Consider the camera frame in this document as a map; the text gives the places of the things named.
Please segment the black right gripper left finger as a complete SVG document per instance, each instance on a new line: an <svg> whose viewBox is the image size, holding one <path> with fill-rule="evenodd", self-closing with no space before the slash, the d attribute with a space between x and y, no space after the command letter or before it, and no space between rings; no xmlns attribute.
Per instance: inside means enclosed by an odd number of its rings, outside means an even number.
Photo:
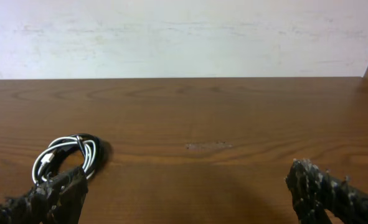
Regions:
<svg viewBox="0 0 368 224"><path fill-rule="evenodd" d="M78 224L87 193L86 175L75 167L7 198L0 204L0 224Z"/></svg>

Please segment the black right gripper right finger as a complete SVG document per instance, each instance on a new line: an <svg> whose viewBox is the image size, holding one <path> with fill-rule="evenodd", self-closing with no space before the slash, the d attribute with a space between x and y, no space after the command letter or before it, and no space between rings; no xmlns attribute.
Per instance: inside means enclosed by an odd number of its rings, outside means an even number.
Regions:
<svg viewBox="0 0 368 224"><path fill-rule="evenodd" d="M294 159L285 177L300 223L331 223L327 211L344 224L368 224L368 194L337 179L309 159Z"/></svg>

